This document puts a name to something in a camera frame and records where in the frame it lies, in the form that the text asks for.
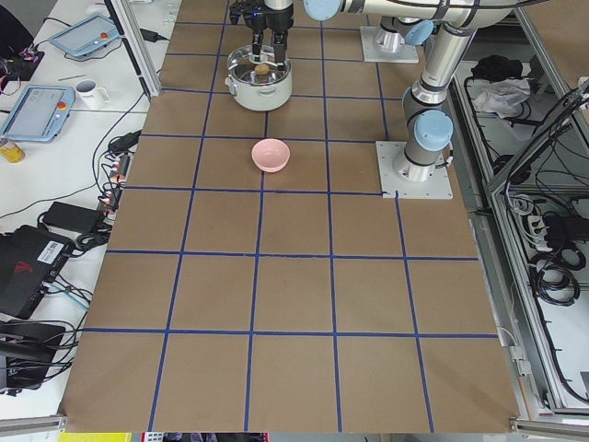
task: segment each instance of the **barcode sticker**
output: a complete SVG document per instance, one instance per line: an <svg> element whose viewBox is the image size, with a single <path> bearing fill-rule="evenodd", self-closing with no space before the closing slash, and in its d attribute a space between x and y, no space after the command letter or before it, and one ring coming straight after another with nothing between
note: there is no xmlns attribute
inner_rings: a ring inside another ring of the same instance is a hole
<svg viewBox="0 0 589 442"><path fill-rule="evenodd" d="M40 253L37 261L45 262L46 264L53 264L55 258L59 256L59 253L64 248L63 244L55 241L49 241L45 246L45 249Z"/></svg>

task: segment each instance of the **pink bowl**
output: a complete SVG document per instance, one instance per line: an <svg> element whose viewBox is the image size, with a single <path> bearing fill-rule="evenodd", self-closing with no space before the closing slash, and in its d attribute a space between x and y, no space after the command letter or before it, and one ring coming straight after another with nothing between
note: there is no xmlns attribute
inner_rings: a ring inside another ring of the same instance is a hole
<svg viewBox="0 0 589 442"><path fill-rule="evenodd" d="M291 151L286 143L274 138L266 138L251 149L251 158L264 172L277 172L288 163Z"/></svg>

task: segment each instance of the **blue joint cap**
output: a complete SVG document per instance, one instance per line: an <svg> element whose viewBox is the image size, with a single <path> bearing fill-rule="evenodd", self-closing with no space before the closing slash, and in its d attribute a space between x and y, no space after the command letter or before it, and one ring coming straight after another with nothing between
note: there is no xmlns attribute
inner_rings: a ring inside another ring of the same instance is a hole
<svg viewBox="0 0 589 442"><path fill-rule="evenodd" d="M341 9L341 0L305 0L305 11L318 21L329 20Z"/></svg>
<svg viewBox="0 0 589 442"><path fill-rule="evenodd" d="M415 122L415 139L425 150L438 152L444 149L454 131L452 120L440 110L428 110Z"/></svg>
<svg viewBox="0 0 589 442"><path fill-rule="evenodd" d="M424 20L415 25L405 36L405 44L417 46L423 44L433 33L433 22Z"/></svg>

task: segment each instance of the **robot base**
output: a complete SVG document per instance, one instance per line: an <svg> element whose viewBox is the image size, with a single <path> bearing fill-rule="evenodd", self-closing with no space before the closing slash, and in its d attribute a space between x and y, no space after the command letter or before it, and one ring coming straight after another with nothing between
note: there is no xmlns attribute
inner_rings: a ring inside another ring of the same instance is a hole
<svg viewBox="0 0 589 442"><path fill-rule="evenodd" d="M379 30L380 28L370 26L362 26L360 28L365 62L416 64L420 61L417 49L410 44L402 46L398 52L381 51L378 45L375 44L376 34Z"/></svg>
<svg viewBox="0 0 589 442"><path fill-rule="evenodd" d="M395 198L398 195L399 198L408 200L451 200L454 195L445 168L436 169L426 182L411 182L397 175L393 170L393 159L405 148L405 144L405 142L397 141L376 142L383 197ZM439 163L442 162L444 157L440 154Z"/></svg>

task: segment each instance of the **white mug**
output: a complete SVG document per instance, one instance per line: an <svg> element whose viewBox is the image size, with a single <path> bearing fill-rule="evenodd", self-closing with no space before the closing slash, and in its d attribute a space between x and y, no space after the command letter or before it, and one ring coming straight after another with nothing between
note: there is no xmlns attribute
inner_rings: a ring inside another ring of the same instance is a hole
<svg viewBox="0 0 589 442"><path fill-rule="evenodd" d="M110 102L110 95L104 87L98 87L94 80L83 80L75 85L78 97L92 110L103 108Z"/></svg>

